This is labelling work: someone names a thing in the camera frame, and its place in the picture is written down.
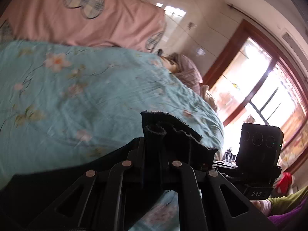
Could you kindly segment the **person's right hand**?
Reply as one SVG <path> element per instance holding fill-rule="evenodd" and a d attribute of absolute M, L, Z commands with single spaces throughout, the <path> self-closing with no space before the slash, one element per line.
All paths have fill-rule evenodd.
<path fill-rule="evenodd" d="M 266 200 L 252 200 L 251 203 L 259 210 L 261 211 L 265 216 L 269 217 L 273 204 L 269 199 Z"/>

